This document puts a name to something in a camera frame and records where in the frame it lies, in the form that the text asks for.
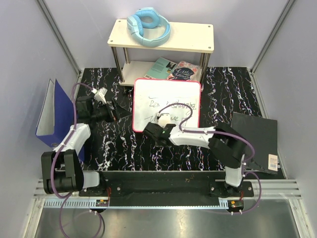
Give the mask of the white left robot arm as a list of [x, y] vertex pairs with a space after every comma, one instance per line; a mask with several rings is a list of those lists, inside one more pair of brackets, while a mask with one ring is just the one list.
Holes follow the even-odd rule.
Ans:
[[89, 188], [95, 196], [106, 193], [107, 184], [98, 172], [83, 172], [79, 153], [91, 137], [91, 129], [98, 122], [112, 123], [131, 116], [114, 99], [112, 106], [102, 102], [93, 103], [92, 96], [80, 97], [76, 103], [76, 125], [72, 125], [62, 142], [52, 151], [41, 156], [44, 191], [62, 198], [61, 193], [73, 193]]

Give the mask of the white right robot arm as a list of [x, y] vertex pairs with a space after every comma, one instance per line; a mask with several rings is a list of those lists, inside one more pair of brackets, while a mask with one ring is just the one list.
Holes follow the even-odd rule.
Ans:
[[246, 141], [234, 129], [225, 124], [219, 126], [193, 128], [173, 123], [161, 126], [148, 123], [143, 134], [161, 147], [197, 146], [209, 149], [216, 160], [225, 167], [225, 181], [222, 185], [212, 185], [211, 193], [222, 198], [239, 196], [243, 190], [243, 159]]

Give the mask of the pink framed whiteboard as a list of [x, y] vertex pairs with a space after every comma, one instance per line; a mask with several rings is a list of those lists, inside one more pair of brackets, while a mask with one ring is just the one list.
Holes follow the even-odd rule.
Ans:
[[196, 81], [137, 79], [134, 84], [132, 129], [142, 132], [149, 122], [155, 122], [157, 113], [175, 104], [163, 113], [169, 113], [171, 122], [183, 126], [199, 127], [201, 85]]

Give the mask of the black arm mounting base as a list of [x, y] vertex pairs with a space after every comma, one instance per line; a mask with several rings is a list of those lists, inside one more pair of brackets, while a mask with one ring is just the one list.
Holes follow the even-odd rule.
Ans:
[[80, 191], [82, 197], [105, 197], [111, 207], [220, 207], [220, 199], [254, 196], [251, 182], [238, 188], [225, 183], [224, 172], [102, 172], [97, 187]]

